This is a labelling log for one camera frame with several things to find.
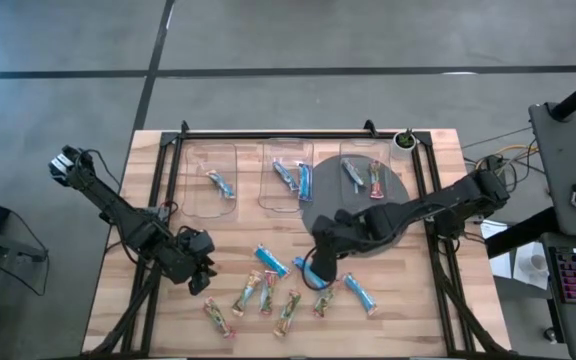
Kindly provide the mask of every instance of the wooden table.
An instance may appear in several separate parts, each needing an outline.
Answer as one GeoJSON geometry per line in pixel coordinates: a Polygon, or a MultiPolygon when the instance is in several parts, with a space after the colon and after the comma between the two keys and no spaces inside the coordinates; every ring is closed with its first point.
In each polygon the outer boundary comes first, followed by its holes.
{"type": "MultiPolygon", "coordinates": [[[[135,207],[147,205],[155,167],[160,131],[135,133],[126,166],[121,195],[135,207]]],[[[457,132],[453,129],[431,130],[437,165],[443,186],[466,174],[457,132]]],[[[183,148],[191,143],[185,141],[183,148]]],[[[227,220],[203,220],[174,214],[171,229],[181,224],[205,228],[216,246],[211,255],[219,275],[200,296],[193,297],[186,285],[173,285],[162,279],[157,316],[153,331],[151,356],[174,357],[260,357],[260,356],[439,356],[445,355],[437,299],[433,286],[426,238],[421,222],[411,225],[403,240],[391,250],[368,259],[349,258],[339,262],[339,272],[351,271],[373,295],[377,313],[366,318],[363,308],[350,291],[341,287],[325,319],[312,315],[316,294],[302,283],[298,273],[282,280],[274,297],[271,317],[258,313],[259,296],[248,303],[246,315],[235,318],[230,311],[251,269],[263,270],[253,256],[253,249],[263,242],[286,264],[304,256],[312,247],[312,237],[298,218],[269,217],[259,207],[262,146],[257,141],[230,141],[237,147],[238,189],[236,216],[227,220]],[[279,340],[272,334],[289,289],[302,294],[290,333],[279,340]],[[234,340],[223,339],[202,311],[206,297],[215,298],[229,323],[237,330],[234,340]]],[[[339,142],[314,141],[314,163],[337,155],[339,142]]],[[[175,201],[182,204],[185,192],[185,157],[177,181],[175,201]]],[[[424,163],[427,188],[432,189],[427,164],[424,163]]],[[[411,198],[418,197],[412,162],[393,163],[411,198]]],[[[168,174],[164,167],[160,199],[164,198],[168,174]]],[[[470,232],[479,233],[472,226],[470,232]]],[[[109,243],[118,241],[113,231],[109,243]]],[[[457,253],[466,302],[494,339],[510,348],[497,291],[483,244],[462,239],[457,253]]],[[[105,257],[83,350],[98,345],[114,326],[128,305],[135,266],[121,248],[105,257]]],[[[463,349],[456,311],[451,319],[457,347],[463,349]]],[[[142,307],[141,320],[145,306],[142,307]]],[[[136,332],[135,346],[141,338],[136,332]]]]}

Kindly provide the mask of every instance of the clear plastic bin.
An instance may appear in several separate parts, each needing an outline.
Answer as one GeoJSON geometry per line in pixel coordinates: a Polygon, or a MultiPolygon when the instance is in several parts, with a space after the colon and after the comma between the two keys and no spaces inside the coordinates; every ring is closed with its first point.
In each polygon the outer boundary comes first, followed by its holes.
{"type": "Polygon", "coordinates": [[[313,144],[310,141],[301,139],[264,141],[259,206],[266,209],[269,216],[299,215],[300,209],[311,204],[297,198],[299,192],[290,190],[288,184],[275,170],[273,162],[278,161],[286,168],[299,185],[299,164],[312,166],[312,159],[313,144]]]}
{"type": "Polygon", "coordinates": [[[340,189],[343,204],[348,209],[362,210],[368,206],[387,202],[394,199],[392,190],[392,177],[396,176],[390,169],[390,143],[382,140],[352,139],[339,144],[339,174],[340,189]],[[355,166],[364,186],[355,187],[355,182],[350,178],[341,161],[347,159],[355,166]],[[384,195],[382,199],[370,197],[370,164],[379,161],[379,182],[384,195]]]}
{"type": "Polygon", "coordinates": [[[237,207],[237,149],[233,144],[189,145],[186,148],[186,181],[181,211],[198,218],[219,218],[237,207]],[[215,170],[235,193],[227,199],[207,173],[215,170]]]}

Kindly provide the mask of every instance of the gray floor tile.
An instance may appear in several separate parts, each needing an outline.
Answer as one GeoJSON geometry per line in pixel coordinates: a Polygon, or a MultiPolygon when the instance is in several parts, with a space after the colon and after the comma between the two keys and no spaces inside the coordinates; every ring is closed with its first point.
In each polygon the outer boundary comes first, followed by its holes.
{"type": "Polygon", "coordinates": [[[161,68],[576,64],[576,1],[189,0],[161,68]]]}
{"type": "MultiPolygon", "coordinates": [[[[463,145],[528,126],[528,106],[559,101],[576,74],[157,80],[146,128],[457,128],[463,145]]],[[[464,150],[478,159],[526,131],[464,150]]],[[[538,156],[531,164],[541,166],[538,156]]],[[[517,166],[521,178],[526,169],[517,166]]],[[[518,222],[550,206],[545,178],[532,172],[494,219],[518,222]]]]}
{"type": "MultiPolygon", "coordinates": [[[[0,359],[79,352],[108,226],[82,194],[50,178],[47,164],[65,144],[90,147],[121,176],[142,87],[141,79],[0,80],[0,204],[29,223],[51,258],[44,297],[10,281],[0,309],[0,359]]],[[[30,270],[19,272],[39,287],[43,264],[30,270]]]]}
{"type": "Polygon", "coordinates": [[[147,69],[164,0],[0,0],[0,71],[147,69]]]}
{"type": "Polygon", "coordinates": [[[543,331],[552,326],[546,300],[502,299],[501,309],[513,350],[528,356],[570,359],[565,344],[550,344],[542,337],[543,331]]]}

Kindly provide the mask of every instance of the colorful wrapper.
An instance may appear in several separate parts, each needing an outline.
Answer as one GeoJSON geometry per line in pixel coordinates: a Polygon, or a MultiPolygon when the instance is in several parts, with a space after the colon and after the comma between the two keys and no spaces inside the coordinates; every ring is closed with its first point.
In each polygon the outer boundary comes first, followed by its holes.
{"type": "Polygon", "coordinates": [[[266,266],[268,266],[271,270],[275,271],[280,278],[283,279],[284,276],[290,274],[290,269],[279,262],[277,258],[272,256],[270,251],[266,249],[262,244],[257,246],[257,250],[255,250],[255,256],[261,260],[266,266]]]}
{"type": "Polygon", "coordinates": [[[219,332],[225,338],[230,339],[235,336],[235,331],[230,327],[230,325],[226,323],[226,319],[224,319],[224,316],[221,314],[221,311],[219,310],[219,307],[217,307],[217,304],[213,298],[209,297],[206,299],[204,302],[204,311],[206,314],[208,314],[208,316],[210,316],[213,323],[215,323],[217,326],[219,332]]]}
{"type": "Polygon", "coordinates": [[[264,315],[272,314],[272,295],[275,292],[275,285],[277,284],[277,273],[274,271],[266,270],[264,273],[264,287],[261,290],[261,308],[259,312],[264,315]]]}
{"type": "Polygon", "coordinates": [[[292,174],[290,174],[288,169],[281,165],[281,163],[277,160],[272,162],[272,166],[275,168],[279,176],[281,176],[281,179],[288,185],[290,191],[299,190],[299,186],[297,185],[295,178],[292,177],[292,174]]]}
{"type": "Polygon", "coordinates": [[[319,298],[315,303],[315,308],[312,310],[316,317],[324,317],[326,309],[330,306],[330,301],[332,301],[332,298],[335,296],[335,285],[336,284],[332,284],[319,292],[319,298]]]}
{"type": "Polygon", "coordinates": [[[273,331],[275,335],[279,337],[284,337],[288,333],[288,329],[290,329],[290,324],[292,323],[292,318],[297,310],[297,304],[301,299],[301,294],[296,290],[290,290],[288,296],[288,303],[286,303],[286,306],[284,306],[284,309],[281,311],[281,316],[279,317],[279,321],[277,321],[277,325],[273,331]]]}
{"type": "Polygon", "coordinates": [[[323,281],[319,276],[317,276],[317,274],[312,272],[312,270],[310,270],[310,265],[306,264],[306,268],[304,269],[304,259],[301,256],[297,256],[295,260],[292,261],[292,263],[295,264],[296,267],[304,271],[306,280],[310,283],[310,285],[318,289],[321,289],[324,286],[326,286],[327,283],[323,281]]]}
{"type": "Polygon", "coordinates": [[[235,198],[235,192],[232,191],[232,188],[230,187],[230,185],[228,185],[226,183],[226,180],[224,179],[224,177],[221,176],[216,170],[208,171],[206,173],[206,176],[208,176],[215,183],[215,185],[224,194],[224,197],[226,199],[234,199],[235,198]]]}
{"type": "Polygon", "coordinates": [[[246,286],[241,291],[241,295],[235,303],[232,305],[232,312],[237,316],[244,315],[244,309],[246,308],[246,302],[250,299],[250,295],[255,292],[257,285],[263,280],[263,277],[259,271],[252,270],[248,275],[246,280],[246,286]]]}
{"type": "Polygon", "coordinates": [[[312,201],[312,167],[299,164],[299,200],[312,201]]]}
{"type": "Polygon", "coordinates": [[[373,199],[383,199],[384,193],[381,191],[379,181],[379,169],[381,163],[377,160],[370,163],[370,197],[373,199]]]}
{"type": "Polygon", "coordinates": [[[375,303],[375,299],[368,295],[366,290],[364,290],[361,285],[359,285],[359,282],[355,280],[351,273],[344,275],[344,283],[350,290],[352,290],[352,292],[355,293],[355,295],[357,295],[368,316],[374,314],[377,310],[377,303],[375,303]]]}
{"type": "Polygon", "coordinates": [[[359,175],[359,170],[357,170],[355,165],[353,165],[350,160],[341,159],[341,165],[344,167],[346,173],[348,176],[350,176],[350,179],[352,179],[353,183],[359,186],[364,186],[364,180],[359,175]]]}

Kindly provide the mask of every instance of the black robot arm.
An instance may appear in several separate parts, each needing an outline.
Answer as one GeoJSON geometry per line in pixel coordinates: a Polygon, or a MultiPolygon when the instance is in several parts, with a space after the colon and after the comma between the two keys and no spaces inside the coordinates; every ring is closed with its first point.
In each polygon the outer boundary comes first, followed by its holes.
{"type": "Polygon", "coordinates": [[[50,164],[53,179],[86,196],[101,210],[100,217],[117,226],[121,242],[146,261],[153,260],[173,283],[188,283],[197,295],[210,284],[216,272],[208,254],[215,250],[205,231],[186,227],[173,235],[159,216],[145,209],[136,209],[97,178],[89,152],[64,146],[62,153],[50,164]]]}
{"type": "Polygon", "coordinates": [[[497,176],[479,170],[452,186],[404,204],[371,206],[356,214],[339,210],[335,218],[320,216],[313,225],[315,249],[312,271],[325,281],[337,274],[336,260],[369,253],[396,244],[408,225],[432,217],[435,233],[456,238],[464,221],[475,215],[489,216],[506,204],[509,195],[497,176]]]}

